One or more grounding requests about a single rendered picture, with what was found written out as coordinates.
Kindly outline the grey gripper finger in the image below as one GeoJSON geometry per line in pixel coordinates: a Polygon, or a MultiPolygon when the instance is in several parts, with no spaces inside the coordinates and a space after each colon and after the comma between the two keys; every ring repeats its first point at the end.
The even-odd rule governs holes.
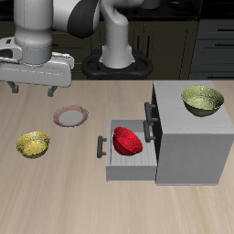
{"type": "Polygon", "coordinates": [[[51,88],[48,88],[48,96],[53,97],[55,90],[58,88],[58,86],[52,86],[51,88]]]}
{"type": "Polygon", "coordinates": [[[18,85],[15,85],[13,81],[8,81],[7,84],[10,86],[13,93],[18,93],[18,85]]]}

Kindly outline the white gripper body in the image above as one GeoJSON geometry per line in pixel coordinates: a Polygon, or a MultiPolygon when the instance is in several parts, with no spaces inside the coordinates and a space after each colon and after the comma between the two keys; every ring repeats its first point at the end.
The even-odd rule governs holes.
{"type": "Polygon", "coordinates": [[[8,58],[0,61],[0,80],[67,88],[73,68],[74,58],[58,52],[53,52],[50,61],[42,66],[14,63],[8,58]]]}

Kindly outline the white plate with pink rim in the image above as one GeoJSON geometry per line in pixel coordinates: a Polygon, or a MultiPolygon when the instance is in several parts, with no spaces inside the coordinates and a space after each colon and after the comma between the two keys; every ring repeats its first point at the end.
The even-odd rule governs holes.
{"type": "Polygon", "coordinates": [[[74,128],[84,124],[88,118],[86,109],[71,105],[57,110],[53,115],[53,122],[63,128],[74,128]]]}

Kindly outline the yellow bowl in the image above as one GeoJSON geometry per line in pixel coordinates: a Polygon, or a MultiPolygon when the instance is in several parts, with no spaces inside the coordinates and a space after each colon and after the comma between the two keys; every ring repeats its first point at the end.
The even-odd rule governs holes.
{"type": "Polygon", "coordinates": [[[50,138],[42,132],[30,132],[22,135],[16,142],[16,150],[26,158],[35,159],[48,149],[50,138]]]}

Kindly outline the red bowl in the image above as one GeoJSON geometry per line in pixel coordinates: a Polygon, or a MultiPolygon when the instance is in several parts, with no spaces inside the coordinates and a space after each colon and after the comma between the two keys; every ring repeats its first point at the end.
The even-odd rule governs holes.
{"type": "Polygon", "coordinates": [[[116,127],[112,143],[115,151],[121,155],[132,156],[143,150],[143,144],[135,133],[124,127],[116,127]]]}

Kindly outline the green bowl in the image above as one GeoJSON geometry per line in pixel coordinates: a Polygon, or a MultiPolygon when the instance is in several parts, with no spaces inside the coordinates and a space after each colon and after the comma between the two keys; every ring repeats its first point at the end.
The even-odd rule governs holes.
{"type": "Polygon", "coordinates": [[[217,112],[225,102],[224,96],[216,89],[203,85],[185,88],[181,93],[186,109],[196,117],[207,117],[217,112]]]}

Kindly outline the grey cabinet drawer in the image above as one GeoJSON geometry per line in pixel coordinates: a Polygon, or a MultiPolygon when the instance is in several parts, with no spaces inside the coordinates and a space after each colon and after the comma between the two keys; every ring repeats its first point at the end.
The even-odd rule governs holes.
{"type": "Polygon", "coordinates": [[[147,143],[144,138],[144,120],[109,119],[107,137],[98,137],[97,157],[106,156],[106,180],[155,180],[157,159],[154,140],[147,143]],[[112,143],[114,129],[125,127],[136,134],[143,150],[133,156],[116,152],[112,143]]]}

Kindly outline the dark kitchen cupboards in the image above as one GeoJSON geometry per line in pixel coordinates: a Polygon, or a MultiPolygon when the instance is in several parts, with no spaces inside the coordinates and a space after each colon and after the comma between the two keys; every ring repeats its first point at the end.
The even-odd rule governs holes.
{"type": "MultiPolygon", "coordinates": [[[[128,18],[129,44],[153,62],[149,80],[234,80],[234,17],[204,18],[195,0],[161,0],[155,10],[117,8],[128,18]]],[[[13,0],[0,3],[0,38],[15,33],[13,0]]],[[[85,80],[81,62],[105,44],[103,18],[97,31],[78,39],[52,30],[53,50],[75,59],[73,80],[85,80]]]]}

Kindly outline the grey cabinet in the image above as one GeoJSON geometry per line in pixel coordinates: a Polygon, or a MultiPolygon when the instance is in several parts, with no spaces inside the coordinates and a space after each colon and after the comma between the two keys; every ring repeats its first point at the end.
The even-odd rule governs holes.
{"type": "Polygon", "coordinates": [[[155,80],[146,128],[151,130],[157,159],[158,185],[216,185],[234,143],[234,124],[225,108],[196,117],[182,100],[193,85],[206,80],[155,80]]]}

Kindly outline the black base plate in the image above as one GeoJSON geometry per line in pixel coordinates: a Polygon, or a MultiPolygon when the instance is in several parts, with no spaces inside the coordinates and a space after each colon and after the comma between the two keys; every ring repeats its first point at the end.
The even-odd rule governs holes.
{"type": "Polygon", "coordinates": [[[123,69],[111,69],[100,63],[102,51],[94,49],[82,62],[82,72],[88,80],[146,80],[153,63],[140,49],[133,50],[135,62],[123,69]]]}

